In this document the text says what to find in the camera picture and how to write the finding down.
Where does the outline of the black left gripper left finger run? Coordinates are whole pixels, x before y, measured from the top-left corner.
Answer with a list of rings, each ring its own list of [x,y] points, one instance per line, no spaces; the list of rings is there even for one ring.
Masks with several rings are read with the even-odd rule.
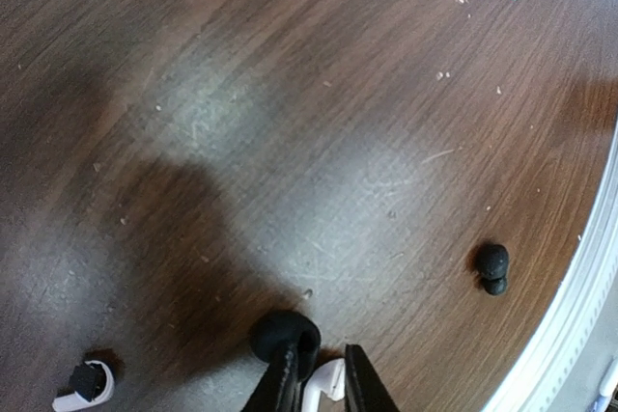
[[[253,353],[267,363],[257,386],[243,406],[245,412],[300,410],[300,354],[294,342],[254,342]]]

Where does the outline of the black earbud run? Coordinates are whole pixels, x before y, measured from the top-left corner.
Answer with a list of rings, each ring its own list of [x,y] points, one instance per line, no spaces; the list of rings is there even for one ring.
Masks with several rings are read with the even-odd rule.
[[[477,282],[487,294],[498,296],[506,291],[510,256],[505,246],[491,242],[482,244],[473,263]]]
[[[307,316],[292,310],[276,310],[260,317],[249,331],[252,353],[270,364],[281,346],[290,345],[297,355],[298,379],[313,372],[322,345],[322,334]]]

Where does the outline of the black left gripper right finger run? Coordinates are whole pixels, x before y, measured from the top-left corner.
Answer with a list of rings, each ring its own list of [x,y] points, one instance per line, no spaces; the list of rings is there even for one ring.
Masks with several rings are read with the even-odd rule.
[[[345,410],[398,412],[365,350],[358,344],[345,348]]]

